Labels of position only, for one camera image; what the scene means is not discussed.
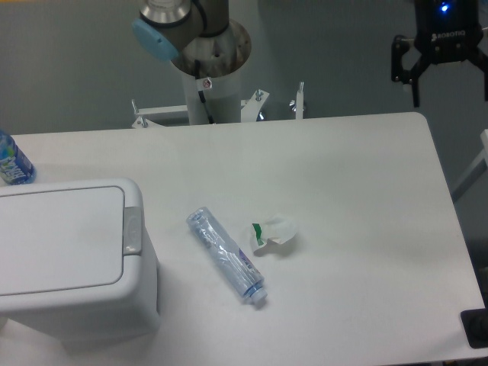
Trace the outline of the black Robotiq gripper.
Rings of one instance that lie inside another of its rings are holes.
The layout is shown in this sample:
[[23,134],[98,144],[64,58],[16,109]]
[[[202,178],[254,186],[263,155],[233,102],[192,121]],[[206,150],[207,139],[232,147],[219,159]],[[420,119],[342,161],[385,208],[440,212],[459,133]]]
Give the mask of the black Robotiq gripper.
[[[391,44],[390,76],[393,82],[409,85],[413,107],[420,106],[419,79],[433,63],[468,60],[483,73],[483,96],[488,99],[487,55],[479,44],[483,28],[477,1],[415,1],[416,36],[396,35]],[[420,57],[411,69],[403,66],[403,56],[412,48]]]

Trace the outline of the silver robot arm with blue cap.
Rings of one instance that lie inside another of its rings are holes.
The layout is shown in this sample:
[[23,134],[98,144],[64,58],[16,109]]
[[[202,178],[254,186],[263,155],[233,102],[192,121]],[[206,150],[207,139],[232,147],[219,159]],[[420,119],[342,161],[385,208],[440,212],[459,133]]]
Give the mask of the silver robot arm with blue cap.
[[[397,35],[391,46],[391,79],[410,85],[419,106],[419,78],[430,65],[468,61],[487,71],[479,44],[487,30],[477,1],[416,1],[416,35]],[[132,28],[155,58],[172,61],[199,37],[215,38],[230,27],[227,1],[144,1]]]

